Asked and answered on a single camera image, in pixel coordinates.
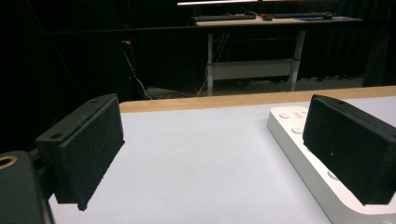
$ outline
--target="desk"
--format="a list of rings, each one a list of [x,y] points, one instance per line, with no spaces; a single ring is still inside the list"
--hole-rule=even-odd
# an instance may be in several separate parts
[[[56,223],[331,224],[265,127],[313,93],[380,97],[348,101],[396,125],[396,87],[125,102],[125,145],[85,212],[50,198]]]
[[[343,23],[346,21],[359,21],[358,19],[334,17],[331,20],[313,20],[303,21],[297,19],[273,19],[272,21],[263,21],[261,18],[256,20],[244,21],[201,21],[196,25],[200,27],[227,27],[257,25],[263,26],[281,26],[285,24],[305,24],[318,23],[326,26],[328,24]],[[208,35],[208,57],[207,57],[207,95],[213,94],[213,80],[244,78],[244,77],[280,77],[289,76],[289,90],[294,91],[297,81],[298,70],[300,67],[301,54],[303,52],[305,30],[300,30],[297,34],[297,42],[294,55],[291,59],[254,61],[254,62],[232,62],[232,63],[214,63],[213,62],[213,34]]]

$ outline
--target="white remote control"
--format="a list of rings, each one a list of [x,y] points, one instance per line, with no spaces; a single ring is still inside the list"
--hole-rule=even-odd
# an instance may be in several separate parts
[[[396,224],[396,194],[389,204],[363,205],[304,145],[308,109],[271,109],[267,127],[333,224]]]

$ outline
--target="keyboard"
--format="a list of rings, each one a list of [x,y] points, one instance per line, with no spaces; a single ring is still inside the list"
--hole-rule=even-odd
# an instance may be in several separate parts
[[[241,21],[256,20],[254,15],[222,15],[222,16],[198,16],[191,17],[193,21]]]
[[[297,13],[275,13],[272,14],[276,19],[289,19],[289,18],[331,18],[331,12],[297,12]]]

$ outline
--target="round white button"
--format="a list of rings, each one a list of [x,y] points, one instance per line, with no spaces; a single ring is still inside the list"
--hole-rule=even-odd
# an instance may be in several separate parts
[[[297,133],[297,134],[303,133],[303,129],[301,129],[301,128],[299,128],[299,127],[294,127],[294,128],[291,129],[291,131],[292,131],[293,133]]]
[[[288,118],[289,118],[289,114],[287,114],[287,113],[281,113],[279,116],[280,116],[282,119],[288,119]]]

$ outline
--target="floor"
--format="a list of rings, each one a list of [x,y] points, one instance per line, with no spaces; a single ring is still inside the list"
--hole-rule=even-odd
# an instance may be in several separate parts
[[[297,80],[296,91],[315,91],[329,89],[345,89],[361,87],[363,77],[326,77],[326,78],[301,78]],[[236,95],[266,92],[288,91],[286,80],[222,80],[215,81],[213,95]],[[206,87],[201,91],[179,92],[147,87],[147,99],[175,99],[206,96]]]

